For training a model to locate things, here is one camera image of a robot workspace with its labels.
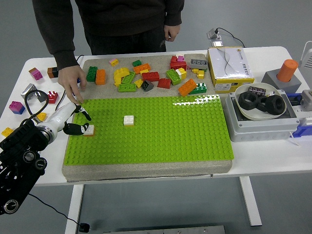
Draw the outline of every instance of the robotic arm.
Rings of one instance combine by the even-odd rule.
[[[67,123],[73,113],[82,112],[87,120],[89,114],[80,105],[68,103],[55,111],[45,122],[37,126],[28,119],[0,142],[0,215],[15,213],[40,176],[44,175],[46,159],[38,151],[52,143],[58,132],[82,135],[89,127]]]

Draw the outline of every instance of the cardboard box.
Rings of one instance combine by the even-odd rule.
[[[243,48],[209,48],[207,58],[217,94],[235,92],[239,86],[254,82]]]

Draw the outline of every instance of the black pants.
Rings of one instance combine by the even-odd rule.
[[[85,31],[92,55],[166,52],[163,25],[131,36],[100,37]]]

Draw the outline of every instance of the green baseplate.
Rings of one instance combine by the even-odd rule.
[[[95,135],[69,137],[65,166],[234,158],[219,95],[90,99],[83,107]],[[135,125],[124,126],[124,116]]]

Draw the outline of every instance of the white table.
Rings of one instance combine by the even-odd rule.
[[[255,82],[261,82],[266,71],[279,69],[286,59],[291,59],[288,51],[283,47],[259,47],[259,48],[244,48],[247,60],[249,62],[252,73],[255,77]],[[83,66],[84,62],[88,59],[103,59],[103,58],[124,58],[133,56],[152,56],[152,55],[173,55],[173,54],[194,54],[203,53],[207,54],[207,50],[201,51],[179,51],[179,52],[166,52],[166,53],[149,53],[149,54],[137,54],[137,55],[117,55],[117,56],[84,56],[79,59],[79,63]],[[21,121],[29,117],[26,112],[23,115],[13,115],[8,106],[12,101],[20,101],[20,94],[23,92],[25,87],[29,83],[33,83],[40,90],[45,92],[56,91],[62,94],[63,88],[57,83],[57,79],[49,79],[46,74],[48,67],[56,66],[53,58],[33,58],[28,60],[18,78],[18,81],[12,91],[12,94],[7,102],[7,108],[4,109],[3,114],[0,118],[1,129],[10,127],[15,129],[19,126]],[[29,70],[36,67],[44,75],[44,78],[35,81],[30,75]],[[295,75],[302,82],[302,85],[298,89],[298,93],[301,93],[305,89],[309,89],[308,85],[304,81],[302,75],[298,71]],[[68,103],[69,100],[65,98],[62,105]],[[30,102],[30,108],[36,108],[36,105]],[[55,105],[48,105],[44,110],[48,115],[54,112]],[[41,176],[36,183],[37,186],[47,185],[64,185],[67,183],[65,177],[61,172],[63,165],[64,152],[66,149],[68,136],[63,132],[58,134],[57,139],[49,145],[43,152],[41,157],[47,159],[48,166],[46,173]],[[233,166],[228,173],[214,174],[213,177],[228,177],[237,176],[241,179],[242,189],[244,196],[247,199],[246,205],[248,209],[248,198],[247,193],[252,192],[251,183],[248,176],[264,175],[264,174],[287,174],[287,173],[304,173],[312,171],[312,136],[305,136],[296,138],[296,142],[300,145],[296,145],[291,139],[287,140],[273,140],[273,141],[253,141],[253,142],[232,142],[232,148],[234,152]],[[197,176],[196,178],[210,178],[211,175]],[[193,179],[191,178],[175,178],[175,179]],[[127,182],[138,181],[138,180],[166,180],[171,178],[146,178],[146,179],[127,179]],[[80,184],[80,186],[74,188],[72,199],[73,205],[71,205],[71,212],[74,212],[78,217],[79,205],[74,205],[75,202],[81,200],[83,184],[86,183],[118,183],[124,182],[125,180],[114,180],[114,181],[84,181],[76,182],[74,184]]]

